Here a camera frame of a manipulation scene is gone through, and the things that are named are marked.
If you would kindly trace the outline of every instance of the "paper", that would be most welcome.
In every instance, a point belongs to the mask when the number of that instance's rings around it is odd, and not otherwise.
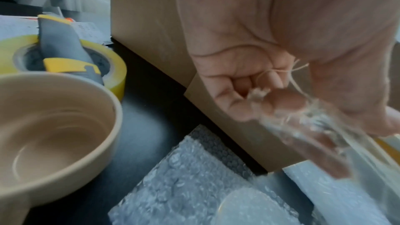
[[[104,35],[92,22],[72,22],[71,25],[82,40],[102,45],[112,44],[110,37]],[[39,34],[37,19],[0,15],[0,40],[37,34]]]

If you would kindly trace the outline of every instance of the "bowl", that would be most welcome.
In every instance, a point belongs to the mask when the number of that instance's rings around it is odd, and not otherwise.
[[[69,74],[0,75],[1,207],[60,199],[111,161],[122,124],[118,99]]]

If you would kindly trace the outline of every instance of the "hand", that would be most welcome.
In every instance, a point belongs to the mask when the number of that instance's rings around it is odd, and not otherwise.
[[[282,90],[294,57],[310,63],[314,95],[369,134],[400,131],[387,107],[388,69],[400,0],[177,0],[189,54],[216,104],[238,121],[256,119],[249,89],[272,92],[263,110],[291,110],[304,98]]]

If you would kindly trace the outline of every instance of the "clear packing tape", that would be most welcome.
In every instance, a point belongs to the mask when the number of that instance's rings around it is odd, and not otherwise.
[[[374,139],[332,105],[303,93],[301,111],[261,115],[259,123],[333,178],[351,178],[377,203],[390,220],[400,224],[400,166]],[[268,90],[256,88],[247,99],[257,106]]]

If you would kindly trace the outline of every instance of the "black table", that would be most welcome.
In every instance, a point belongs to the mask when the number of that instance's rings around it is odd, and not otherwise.
[[[0,15],[37,16],[41,13],[40,7],[0,2]],[[88,15],[64,13],[77,21]],[[113,49],[125,61],[128,72],[117,153],[111,164],[83,188],[51,204],[33,208],[25,225],[109,225],[108,211],[199,124],[218,135],[253,172],[265,173],[183,96],[183,86],[117,41]]]

